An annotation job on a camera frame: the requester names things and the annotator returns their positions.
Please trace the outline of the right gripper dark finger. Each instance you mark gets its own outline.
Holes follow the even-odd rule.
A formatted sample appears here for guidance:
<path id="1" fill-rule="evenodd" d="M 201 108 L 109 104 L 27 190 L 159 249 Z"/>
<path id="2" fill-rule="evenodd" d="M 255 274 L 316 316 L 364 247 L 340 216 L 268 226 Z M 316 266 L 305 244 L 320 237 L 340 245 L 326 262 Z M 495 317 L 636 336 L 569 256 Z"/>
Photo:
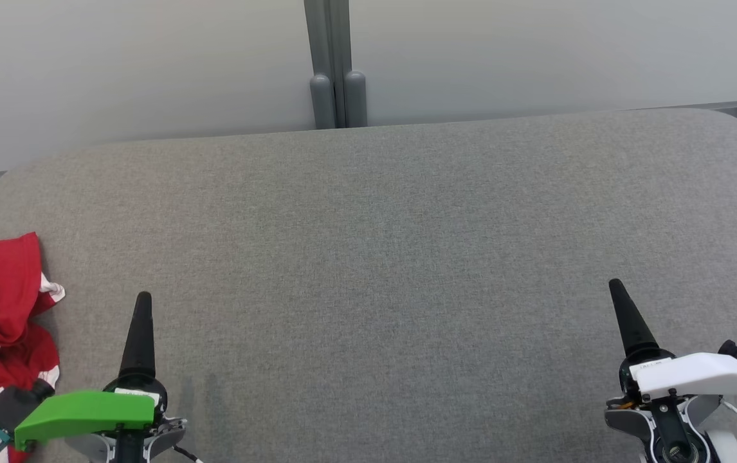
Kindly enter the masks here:
<path id="1" fill-rule="evenodd" d="M 609 290 L 625 355 L 628 357 L 636 352 L 660 349 L 621 279 L 610 280 Z"/>

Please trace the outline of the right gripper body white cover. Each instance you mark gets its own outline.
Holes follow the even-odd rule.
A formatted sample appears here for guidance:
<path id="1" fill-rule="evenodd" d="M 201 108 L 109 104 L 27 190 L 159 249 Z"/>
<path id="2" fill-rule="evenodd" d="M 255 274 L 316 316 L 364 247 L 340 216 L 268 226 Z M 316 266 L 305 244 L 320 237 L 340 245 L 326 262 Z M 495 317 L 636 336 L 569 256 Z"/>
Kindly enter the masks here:
<path id="1" fill-rule="evenodd" d="M 641 396 L 656 401 L 685 395 L 737 395 L 737 359 L 699 352 L 679 358 L 656 359 L 630 367 Z"/>

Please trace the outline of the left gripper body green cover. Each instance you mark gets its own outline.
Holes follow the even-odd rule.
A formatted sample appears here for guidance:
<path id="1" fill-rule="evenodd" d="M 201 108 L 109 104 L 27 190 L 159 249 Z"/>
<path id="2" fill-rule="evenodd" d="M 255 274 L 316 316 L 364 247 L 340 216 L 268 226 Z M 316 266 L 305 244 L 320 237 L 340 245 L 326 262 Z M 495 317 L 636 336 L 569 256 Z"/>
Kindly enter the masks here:
<path id="1" fill-rule="evenodd" d="M 151 376 L 119 376 L 103 390 L 78 390 L 45 399 L 15 428 L 15 448 L 78 435 L 148 433 L 168 404 L 166 388 Z"/>

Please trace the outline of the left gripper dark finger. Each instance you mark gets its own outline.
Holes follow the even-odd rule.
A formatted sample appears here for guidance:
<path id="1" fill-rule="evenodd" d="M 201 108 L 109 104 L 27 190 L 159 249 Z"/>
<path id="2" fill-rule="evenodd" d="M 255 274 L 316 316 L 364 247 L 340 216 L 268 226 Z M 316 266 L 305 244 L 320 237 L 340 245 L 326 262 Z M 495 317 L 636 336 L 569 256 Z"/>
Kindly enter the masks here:
<path id="1" fill-rule="evenodd" d="M 153 298 L 149 292 L 140 292 L 134 302 L 118 378 L 154 379 L 155 373 Z"/>

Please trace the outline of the grey double partition post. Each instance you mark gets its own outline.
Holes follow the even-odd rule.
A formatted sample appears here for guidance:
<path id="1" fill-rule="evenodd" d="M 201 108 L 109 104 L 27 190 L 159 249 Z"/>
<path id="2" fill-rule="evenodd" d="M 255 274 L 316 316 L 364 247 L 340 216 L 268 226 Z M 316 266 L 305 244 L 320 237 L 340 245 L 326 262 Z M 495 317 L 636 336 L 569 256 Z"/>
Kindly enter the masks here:
<path id="1" fill-rule="evenodd" d="M 303 0 L 316 129 L 368 126 L 365 74 L 353 68 L 350 0 Z"/>

